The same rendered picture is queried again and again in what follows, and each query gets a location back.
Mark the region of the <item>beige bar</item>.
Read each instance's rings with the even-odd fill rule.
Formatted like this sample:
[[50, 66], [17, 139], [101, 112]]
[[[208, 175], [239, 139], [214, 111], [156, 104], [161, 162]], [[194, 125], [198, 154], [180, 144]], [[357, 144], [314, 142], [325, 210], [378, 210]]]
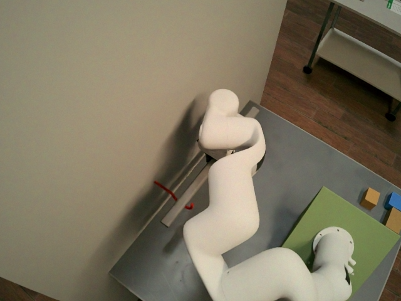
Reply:
[[[257, 109], [256, 107], [251, 107], [249, 112], [244, 117], [249, 117], [249, 118], [254, 119], [258, 113], [259, 113], [259, 109]], [[179, 199], [169, 209], [169, 211], [166, 213], [166, 215], [160, 220], [160, 222], [164, 226], [169, 227], [173, 223], [173, 221], [176, 219], [176, 217], [178, 217], [178, 215], [185, 208], [187, 203], [192, 199], [192, 197], [195, 195], [195, 193], [199, 190], [199, 188], [207, 180], [209, 169], [216, 161], [217, 161], [216, 159], [211, 157], [209, 162], [203, 167], [203, 169], [200, 171], [200, 173], [198, 173], [198, 175], [190, 183], [190, 185], [187, 187], [187, 189], [182, 193], [182, 195], [179, 197]]]

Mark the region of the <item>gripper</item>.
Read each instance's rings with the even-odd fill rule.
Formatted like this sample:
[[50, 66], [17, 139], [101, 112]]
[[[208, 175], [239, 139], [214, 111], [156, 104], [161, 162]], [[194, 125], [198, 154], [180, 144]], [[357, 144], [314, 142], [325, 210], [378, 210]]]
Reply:
[[210, 149], [205, 149], [201, 146], [201, 143], [198, 141], [198, 147], [200, 150], [202, 150], [206, 154], [206, 162], [209, 162], [211, 157], [213, 157], [216, 160], [222, 159], [223, 157], [229, 156], [235, 152], [235, 150], [210, 150]]

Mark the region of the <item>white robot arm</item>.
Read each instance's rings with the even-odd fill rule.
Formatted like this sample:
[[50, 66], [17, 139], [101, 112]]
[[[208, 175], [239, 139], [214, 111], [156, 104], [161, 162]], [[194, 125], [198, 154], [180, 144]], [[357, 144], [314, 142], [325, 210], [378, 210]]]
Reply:
[[265, 140], [259, 122], [237, 114], [238, 107], [230, 90], [218, 89], [208, 98], [201, 146], [242, 151], [211, 166], [209, 207], [183, 229], [188, 254], [212, 301], [346, 301], [352, 294], [348, 262], [356, 262], [353, 239], [342, 228], [327, 227], [316, 235], [313, 273], [288, 248], [263, 251], [230, 269], [221, 256], [259, 227], [252, 177], [263, 163]]

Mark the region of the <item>blue block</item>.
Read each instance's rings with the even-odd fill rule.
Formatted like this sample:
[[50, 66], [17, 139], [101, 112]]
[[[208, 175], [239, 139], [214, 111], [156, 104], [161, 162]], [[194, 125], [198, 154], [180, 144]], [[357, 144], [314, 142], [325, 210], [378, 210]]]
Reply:
[[391, 209], [392, 207], [401, 211], [401, 196], [399, 196], [395, 192], [392, 192], [391, 194], [388, 195], [388, 198], [384, 206], [384, 208], [387, 210]]

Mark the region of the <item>beige wall panel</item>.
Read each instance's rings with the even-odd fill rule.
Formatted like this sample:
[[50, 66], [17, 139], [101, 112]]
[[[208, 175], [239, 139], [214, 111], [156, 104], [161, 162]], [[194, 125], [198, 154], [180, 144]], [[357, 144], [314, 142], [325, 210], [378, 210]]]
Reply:
[[287, 0], [0, 0], [0, 277], [137, 301], [108, 272], [205, 156], [210, 94], [258, 104]]

